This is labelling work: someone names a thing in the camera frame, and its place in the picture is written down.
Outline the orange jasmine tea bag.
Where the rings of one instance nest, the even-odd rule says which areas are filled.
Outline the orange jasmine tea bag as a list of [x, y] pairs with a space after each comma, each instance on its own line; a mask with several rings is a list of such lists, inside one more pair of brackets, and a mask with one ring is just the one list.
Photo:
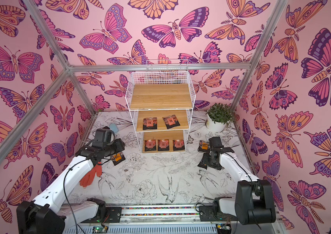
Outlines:
[[200, 167], [200, 168], [204, 168], [204, 169], [208, 168], [208, 166], [206, 164], [204, 164], [203, 161], [200, 161], [197, 166]]
[[210, 145], [208, 141], [199, 141], [199, 147], [198, 147], [198, 152], [201, 153], [209, 153], [210, 152]]
[[125, 156], [123, 152], [116, 153], [115, 155], [111, 156], [110, 158], [114, 164], [114, 166], [117, 166], [119, 163], [125, 161]]

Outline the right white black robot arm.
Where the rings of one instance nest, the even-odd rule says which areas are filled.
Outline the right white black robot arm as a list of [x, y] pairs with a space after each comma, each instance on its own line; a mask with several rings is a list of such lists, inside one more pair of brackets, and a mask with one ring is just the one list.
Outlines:
[[235, 198], [220, 197], [213, 200], [214, 216], [232, 215], [242, 225], [276, 221], [272, 186], [247, 169], [232, 148], [223, 146], [221, 139], [216, 136], [207, 142], [201, 141], [198, 152], [203, 153], [203, 166], [229, 173], [237, 185]]

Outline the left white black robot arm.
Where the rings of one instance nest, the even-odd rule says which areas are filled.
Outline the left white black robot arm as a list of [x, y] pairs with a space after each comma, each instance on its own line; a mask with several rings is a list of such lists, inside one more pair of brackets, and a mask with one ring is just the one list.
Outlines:
[[16, 210], [20, 234], [62, 234], [83, 221], [104, 221], [106, 203], [91, 198], [73, 207], [69, 196], [83, 177], [96, 165], [102, 164], [125, 149], [125, 144], [116, 138], [108, 127], [98, 129], [94, 138], [82, 146], [67, 168], [32, 201], [22, 202]]

